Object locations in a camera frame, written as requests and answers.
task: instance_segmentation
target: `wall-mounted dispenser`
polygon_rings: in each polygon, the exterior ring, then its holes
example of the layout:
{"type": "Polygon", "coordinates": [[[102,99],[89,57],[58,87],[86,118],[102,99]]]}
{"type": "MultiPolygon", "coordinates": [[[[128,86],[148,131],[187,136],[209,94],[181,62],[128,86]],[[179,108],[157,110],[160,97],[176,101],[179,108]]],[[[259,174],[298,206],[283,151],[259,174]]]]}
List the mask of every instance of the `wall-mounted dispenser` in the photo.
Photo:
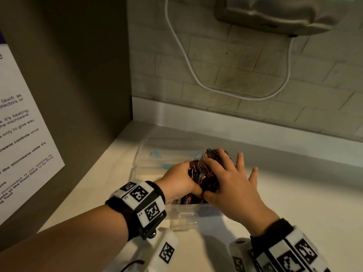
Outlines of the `wall-mounted dispenser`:
{"type": "Polygon", "coordinates": [[[355,0],[216,0],[215,17],[256,30],[298,36],[331,30],[355,0]]]}

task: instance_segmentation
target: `hand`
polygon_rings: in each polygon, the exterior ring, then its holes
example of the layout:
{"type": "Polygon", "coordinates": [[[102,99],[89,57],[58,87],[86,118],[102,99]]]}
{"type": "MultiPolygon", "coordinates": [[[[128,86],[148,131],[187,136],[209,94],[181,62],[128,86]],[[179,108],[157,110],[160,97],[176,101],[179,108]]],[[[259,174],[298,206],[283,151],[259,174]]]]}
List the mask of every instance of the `hand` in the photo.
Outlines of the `hand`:
{"type": "Polygon", "coordinates": [[[166,203],[193,193],[202,197],[202,189],[188,175],[189,161],[171,167],[166,174],[155,183],[164,193],[166,203]]]}
{"type": "Polygon", "coordinates": [[[203,159],[220,185],[218,193],[204,192],[204,199],[245,226],[252,236],[261,236],[279,216],[263,203],[257,192],[257,167],[247,178],[242,153],[238,153],[236,166],[222,148],[218,148],[218,153],[223,166],[213,159],[203,159]]]}

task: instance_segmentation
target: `brick wall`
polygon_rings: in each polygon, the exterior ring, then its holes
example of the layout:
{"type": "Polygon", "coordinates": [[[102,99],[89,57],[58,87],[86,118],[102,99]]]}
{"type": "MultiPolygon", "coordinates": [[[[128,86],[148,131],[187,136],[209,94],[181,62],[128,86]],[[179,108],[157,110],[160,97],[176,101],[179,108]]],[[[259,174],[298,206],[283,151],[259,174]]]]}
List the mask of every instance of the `brick wall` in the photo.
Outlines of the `brick wall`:
{"type": "MultiPolygon", "coordinates": [[[[363,141],[363,0],[332,31],[295,39],[292,79],[246,101],[196,85],[164,17],[164,0],[127,0],[132,93],[363,141]]],[[[170,0],[169,17],[200,81],[245,96],[283,82],[286,36],[218,22],[214,0],[170,0]]]]}

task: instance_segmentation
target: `countertop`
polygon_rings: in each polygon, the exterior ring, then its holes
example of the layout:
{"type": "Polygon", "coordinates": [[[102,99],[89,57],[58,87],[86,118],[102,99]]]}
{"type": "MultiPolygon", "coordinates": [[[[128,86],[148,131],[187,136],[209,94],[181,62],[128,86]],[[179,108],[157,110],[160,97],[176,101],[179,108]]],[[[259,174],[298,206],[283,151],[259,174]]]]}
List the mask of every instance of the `countertop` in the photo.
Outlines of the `countertop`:
{"type": "MultiPolygon", "coordinates": [[[[203,139],[213,147],[222,146],[229,150],[232,157],[238,151],[248,148],[240,142],[133,121],[104,152],[41,230],[102,205],[113,191],[133,177],[135,155],[141,141],[147,137],[203,139]]],[[[249,153],[253,150],[253,147],[248,148],[249,153]]],[[[361,271],[362,262],[359,258],[363,252],[362,190],[274,172],[268,166],[267,169],[264,168],[263,160],[260,164],[253,165],[260,168],[258,190],[266,205],[292,224],[298,225],[318,247],[332,271],[361,271]]],[[[169,225],[170,222],[165,220],[160,226],[169,225]]],[[[228,253],[229,243],[238,237],[249,236],[242,225],[225,216],[200,219],[198,229],[179,231],[176,235],[180,243],[170,262],[170,271],[180,272],[185,271],[186,263],[188,271],[191,272],[233,271],[234,266],[228,253]]],[[[129,242],[105,271],[119,272],[131,259],[135,259],[139,253],[140,242],[140,239],[129,242]]]]}

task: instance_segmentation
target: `power cord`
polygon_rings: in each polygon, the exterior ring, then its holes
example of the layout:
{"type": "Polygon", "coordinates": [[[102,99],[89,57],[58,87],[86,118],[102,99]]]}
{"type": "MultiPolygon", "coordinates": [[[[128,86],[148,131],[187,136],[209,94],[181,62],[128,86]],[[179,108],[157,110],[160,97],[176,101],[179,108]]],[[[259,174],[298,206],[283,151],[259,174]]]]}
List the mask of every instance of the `power cord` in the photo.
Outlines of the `power cord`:
{"type": "Polygon", "coordinates": [[[236,97],[236,98],[243,99],[243,100],[253,100],[253,101],[269,99],[269,98],[277,95],[280,91],[282,91],[284,89],[284,87],[288,83],[288,81],[290,79],[290,75],[291,75],[291,48],[292,48],[292,45],[293,45],[293,42],[294,42],[294,39],[295,39],[296,36],[290,36],[291,39],[290,39],[290,43],[289,43],[289,47],[288,47],[288,52],[287,52],[287,56],[286,56],[286,60],[287,60],[286,77],[285,77],[285,81],[279,87],[279,89],[277,91],[275,91],[274,93],[271,93],[270,95],[267,95],[267,96],[264,96],[264,97],[244,97],[244,96],[239,96],[239,95],[231,94],[229,92],[219,91],[219,90],[216,90],[216,89],[213,89],[213,88],[204,86],[199,81],[199,79],[197,78],[197,76],[195,75],[195,73],[193,71],[192,65],[190,64],[190,61],[188,59],[188,55],[186,54],[186,52],[185,52],[185,50],[183,48],[183,45],[181,44],[178,36],[176,35],[176,33],[174,31],[173,26],[170,23],[169,15],[168,15],[168,6],[169,6],[169,0],[165,0],[165,18],[166,18],[166,22],[168,23],[168,26],[170,28],[170,31],[174,35],[174,38],[175,38],[176,42],[178,43],[178,45],[179,45],[179,47],[180,47],[180,49],[181,49],[181,51],[182,51],[182,53],[184,55],[185,61],[188,64],[188,67],[189,67],[190,72],[192,73],[195,81],[198,83],[199,86],[201,86],[202,88],[205,88],[206,90],[211,91],[211,92],[216,92],[216,93],[220,93],[220,94],[224,94],[224,95],[236,97]]]}
{"type": "Polygon", "coordinates": [[[143,260],[135,260],[135,261],[132,261],[128,265],[126,265],[120,272],[126,271],[126,269],[128,269],[131,265],[133,265],[135,263],[144,264],[145,262],[143,260]]]}

